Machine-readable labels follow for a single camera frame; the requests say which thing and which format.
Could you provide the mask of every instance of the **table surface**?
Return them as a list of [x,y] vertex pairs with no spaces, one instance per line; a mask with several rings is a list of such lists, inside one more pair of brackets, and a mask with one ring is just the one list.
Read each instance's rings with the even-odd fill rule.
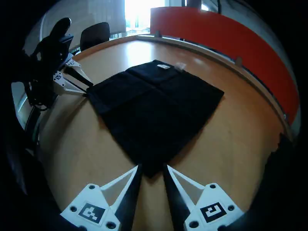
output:
[[[94,84],[154,59],[175,65],[225,92],[200,133],[169,164],[200,184],[218,183],[245,212],[258,189],[264,165],[276,150],[283,126],[267,101],[236,73],[188,50],[129,41],[78,62]],[[40,133],[45,174],[65,209],[88,184],[104,185],[134,164],[113,139],[88,99],[59,96]],[[162,174],[142,178],[133,230],[172,230]]]

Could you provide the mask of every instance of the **chair backrest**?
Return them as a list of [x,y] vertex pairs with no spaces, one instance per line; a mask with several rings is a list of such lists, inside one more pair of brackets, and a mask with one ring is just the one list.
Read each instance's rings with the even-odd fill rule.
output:
[[107,22],[101,22],[83,30],[80,38],[80,50],[109,41],[110,28]]

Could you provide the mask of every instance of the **black cloth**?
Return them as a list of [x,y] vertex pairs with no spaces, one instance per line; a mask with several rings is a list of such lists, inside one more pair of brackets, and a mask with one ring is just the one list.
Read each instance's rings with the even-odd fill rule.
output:
[[143,164],[148,177],[199,132],[224,94],[158,60],[131,67],[87,92],[113,137],[136,164]]

